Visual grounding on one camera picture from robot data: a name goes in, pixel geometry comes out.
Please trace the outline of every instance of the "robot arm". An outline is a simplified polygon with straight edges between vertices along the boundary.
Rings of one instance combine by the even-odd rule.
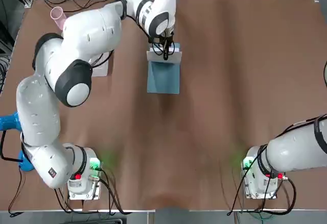
[[[57,98],[66,106],[82,104],[91,90],[88,60],[114,50],[121,38],[121,20],[129,15],[150,39],[172,40],[176,0],[119,0],[97,10],[69,17],[63,37],[45,34],[35,47],[35,73],[17,87],[16,104],[25,154],[51,188],[68,182],[74,194],[91,197],[96,189],[91,162],[94,151],[59,140]]]
[[[22,149],[43,181],[51,188],[68,182],[70,192],[92,197],[96,188],[89,180],[93,175],[90,166],[92,160],[98,159],[90,148],[59,142],[58,103],[45,78],[34,73],[22,80],[17,87],[16,104]]]
[[[34,67],[45,76],[56,97],[66,106],[86,101],[91,91],[92,67],[88,60],[114,50],[121,38],[121,19],[126,15],[153,38],[164,38],[165,50],[172,43],[176,0],[120,0],[103,8],[69,17],[63,38],[43,36],[36,45]]]
[[[247,198],[264,198],[266,190],[267,196],[274,196],[277,179],[280,179],[278,175],[283,172],[326,167],[326,119],[321,116],[304,124],[297,123],[289,131],[271,140],[266,148],[264,145],[250,148],[242,168],[246,169],[255,157],[258,158],[245,177]]]

